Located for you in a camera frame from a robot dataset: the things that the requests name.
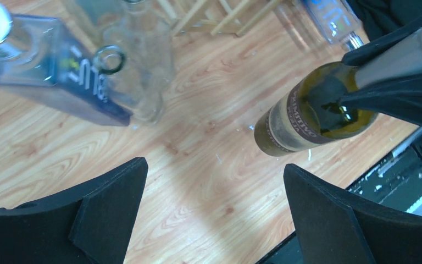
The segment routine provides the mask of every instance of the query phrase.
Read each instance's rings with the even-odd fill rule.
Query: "green glass bottle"
[[[254,130],[259,148],[283,156],[363,132],[377,113],[337,103],[344,94],[359,89],[357,70],[334,62],[312,71],[259,119]]]

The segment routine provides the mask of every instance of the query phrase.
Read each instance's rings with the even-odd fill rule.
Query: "wooden floor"
[[[2,2],[15,13],[62,17],[83,37],[57,1]],[[294,13],[290,25],[285,31],[271,14],[243,38],[176,38],[179,73],[154,128],[96,126],[0,92],[0,207],[144,156],[149,175],[126,263],[255,263],[293,232],[285,164],[346,187],[415,129],[381,115],[362,135],[311,155],[260,152],[250,127],[311,70],[342,56],[306,14]]]

